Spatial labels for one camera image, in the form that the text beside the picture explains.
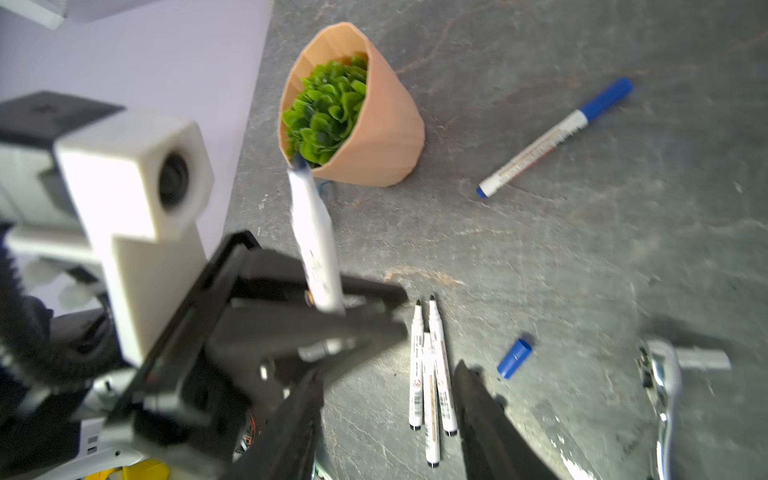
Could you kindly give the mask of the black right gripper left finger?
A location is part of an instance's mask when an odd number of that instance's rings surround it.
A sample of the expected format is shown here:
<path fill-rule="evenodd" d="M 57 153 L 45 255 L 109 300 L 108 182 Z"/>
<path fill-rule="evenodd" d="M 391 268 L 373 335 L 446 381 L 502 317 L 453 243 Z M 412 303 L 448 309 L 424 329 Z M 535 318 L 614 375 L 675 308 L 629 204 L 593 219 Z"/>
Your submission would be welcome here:
<path fill-rule="evenodd" d="M 268 420 L 255 443 L 221 477 L 312 478 L 323 405 L 323 383 L 318 373 L 312 370 Z"/>

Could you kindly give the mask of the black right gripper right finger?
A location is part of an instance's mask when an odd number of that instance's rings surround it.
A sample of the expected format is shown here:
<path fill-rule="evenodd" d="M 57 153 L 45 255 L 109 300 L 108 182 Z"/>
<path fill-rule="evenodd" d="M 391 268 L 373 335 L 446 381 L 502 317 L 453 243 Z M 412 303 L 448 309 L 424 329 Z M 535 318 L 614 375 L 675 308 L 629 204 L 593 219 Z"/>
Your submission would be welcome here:
<path fill-rule="evenodd" d="M 490 395 L 476 371 L 459 361 L 452 384 L 469 480 L 554 479 Z"/>

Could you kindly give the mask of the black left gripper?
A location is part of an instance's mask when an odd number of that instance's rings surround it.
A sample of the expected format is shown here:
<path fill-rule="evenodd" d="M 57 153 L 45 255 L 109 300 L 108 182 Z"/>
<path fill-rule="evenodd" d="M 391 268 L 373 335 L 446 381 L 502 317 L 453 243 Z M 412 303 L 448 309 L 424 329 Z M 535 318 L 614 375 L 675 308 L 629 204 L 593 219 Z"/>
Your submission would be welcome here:
<path fill-rule="evenodd" d="M 300 259 L 262 249 L 251 232 L 231 234 L 149 359 L 126 380 L 118 371 L 100 378 L 84 415 L 105 417 L 108 443 L 149 456 L 230 456 L 244 434 L 254 455 L 280 451 L 281 384 L 312 368 L 333 380 L 407 334 L 392 316 L 361 307 L 339 315 L 280 305 L 281 288 L 362 296 L 387 309 L 408 300 L 399 285 L 308 274 Z"/>

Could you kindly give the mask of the white marker black tip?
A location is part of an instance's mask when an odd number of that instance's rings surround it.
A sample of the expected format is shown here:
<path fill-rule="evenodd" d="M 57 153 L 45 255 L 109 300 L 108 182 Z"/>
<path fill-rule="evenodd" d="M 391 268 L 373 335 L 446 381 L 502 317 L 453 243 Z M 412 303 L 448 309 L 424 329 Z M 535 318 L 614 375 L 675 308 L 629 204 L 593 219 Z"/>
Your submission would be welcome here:
<path fill-rule="evenodd" d="M 289 160 L 291 224 L 306 272 L 326 273 L 334 280 L 340 274 L 332 221 L 321 199 L 309 163 L 299 154 Z M 345 313 L 344 296 L 327 293 L 313 304 L 325 313 Z"/>

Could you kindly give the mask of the blue pen cap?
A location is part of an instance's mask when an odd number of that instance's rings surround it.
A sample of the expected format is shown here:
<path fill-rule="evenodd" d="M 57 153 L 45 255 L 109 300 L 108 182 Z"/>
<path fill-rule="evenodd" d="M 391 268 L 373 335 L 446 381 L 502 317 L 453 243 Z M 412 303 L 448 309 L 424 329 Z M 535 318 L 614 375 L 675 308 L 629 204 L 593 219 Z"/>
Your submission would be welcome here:
<path fill-rule="evenodd" d="M 533 352 L 533 347 L 526 340 L 519 338 L 497 365 L 498 374 L 509 380 L 525 363 Z"/>

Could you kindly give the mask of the white marker blue end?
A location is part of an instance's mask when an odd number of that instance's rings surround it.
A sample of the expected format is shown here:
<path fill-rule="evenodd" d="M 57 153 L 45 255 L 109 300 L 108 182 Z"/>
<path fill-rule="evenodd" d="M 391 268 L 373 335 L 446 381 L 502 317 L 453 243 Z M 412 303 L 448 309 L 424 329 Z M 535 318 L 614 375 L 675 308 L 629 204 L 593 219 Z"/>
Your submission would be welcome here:
<path fill-rule="evenodd" d="M 585 129 L 598 117 L 624 100 L 634 89 L 629 78 L 620 78 L 588 103 L 571 112 L 489 177 L 481 181 L 476 192 L 482 199 L 495 195 L 503 186 L 555 150 L 570 137 Z"/>

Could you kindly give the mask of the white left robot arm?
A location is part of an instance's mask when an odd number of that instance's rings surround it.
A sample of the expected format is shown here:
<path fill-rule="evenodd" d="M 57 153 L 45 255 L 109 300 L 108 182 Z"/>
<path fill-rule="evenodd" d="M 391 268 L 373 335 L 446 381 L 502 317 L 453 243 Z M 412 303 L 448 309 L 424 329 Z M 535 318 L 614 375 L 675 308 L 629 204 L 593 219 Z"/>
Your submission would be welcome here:
<path fill-rule="evenodd" d="M 324 390 L 400 343 L 397 285 L 341 275 L 307 170 L 300 258 L 197 220 L 199 126 L 57 92 L 1 105 L 1 475 L 145 460 L 190 479 L 309 479 Z"/>

